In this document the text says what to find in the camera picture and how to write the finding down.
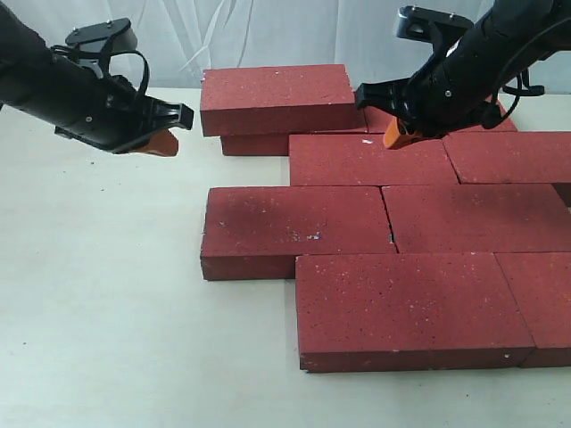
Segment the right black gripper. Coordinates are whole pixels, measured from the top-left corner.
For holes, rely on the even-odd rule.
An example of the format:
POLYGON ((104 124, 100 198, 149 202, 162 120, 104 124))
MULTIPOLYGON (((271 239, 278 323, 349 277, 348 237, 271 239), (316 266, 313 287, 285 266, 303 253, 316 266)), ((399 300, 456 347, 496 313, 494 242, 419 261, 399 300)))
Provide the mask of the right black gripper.
POLYGON ((390 114, 386 149, 439 139, 461 129, 498 127, 510 115, 499 92, 519 101, 545 93, 533 85, 536 62, 570 48, 568 1, 496 1, 453 46, 432 52, 408 78, 362 83, 357 109, 390 114))

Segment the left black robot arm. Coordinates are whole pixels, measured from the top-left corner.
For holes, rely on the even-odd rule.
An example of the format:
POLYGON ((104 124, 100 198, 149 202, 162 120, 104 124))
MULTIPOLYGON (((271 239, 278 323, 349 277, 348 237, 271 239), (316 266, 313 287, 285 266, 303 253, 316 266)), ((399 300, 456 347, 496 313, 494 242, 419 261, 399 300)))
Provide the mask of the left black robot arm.
POLYGON ((112 58, 138 53, 128 18, 75 29, 63 45, 47 46, 3 5, 1 103, 103 152, 174 157, 178 140, 171 129, 191 129, 194 112, 147 95, 147 63, 138 86, 111 73, 112 58))

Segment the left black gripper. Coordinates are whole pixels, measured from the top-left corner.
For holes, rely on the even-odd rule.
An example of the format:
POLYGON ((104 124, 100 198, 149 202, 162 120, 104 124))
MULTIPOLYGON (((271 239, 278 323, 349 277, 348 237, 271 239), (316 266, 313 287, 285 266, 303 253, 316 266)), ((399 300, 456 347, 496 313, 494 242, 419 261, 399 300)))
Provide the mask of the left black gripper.
POLYGON ((190 130, 194 111, 128 89, 60 55, 39 67, 17 66, 17 109, 54 126, 55 134, 104 152, 178 154, 172 128, 190 130))

